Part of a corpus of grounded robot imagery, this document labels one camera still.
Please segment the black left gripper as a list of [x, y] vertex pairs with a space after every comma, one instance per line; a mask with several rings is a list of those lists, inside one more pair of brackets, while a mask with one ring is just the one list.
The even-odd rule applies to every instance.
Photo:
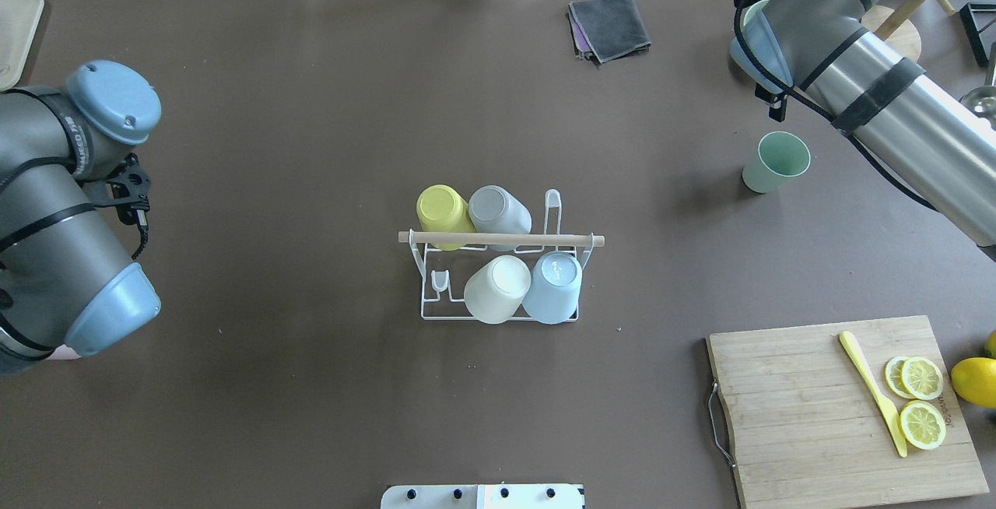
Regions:
[[151, 187], [152, 179], [135, 153], [129, 153], [103, 181], [82, 183], [86, 197], [97, 208], [113, 207], [122, 224], [136, 226], [147, 226]]

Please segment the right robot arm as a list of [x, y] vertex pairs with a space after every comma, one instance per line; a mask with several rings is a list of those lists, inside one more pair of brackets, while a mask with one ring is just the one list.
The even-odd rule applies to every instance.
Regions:
[[994, 129], [862, 26], [878, 1], [737, 0], [730, 54], [759, 97], [817, 111], [993, 257]]

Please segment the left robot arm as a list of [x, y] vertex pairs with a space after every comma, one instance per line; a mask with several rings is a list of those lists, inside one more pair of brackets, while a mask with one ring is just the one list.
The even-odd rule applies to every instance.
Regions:
[[147, 236], [147, 178], [134, 149], [161, 118], [131, 67], [90, 60], [64, 88], [2, 94], [2, 374], [65, 346], [93, 356], [153, 320], [160, 298], [100, 215]]

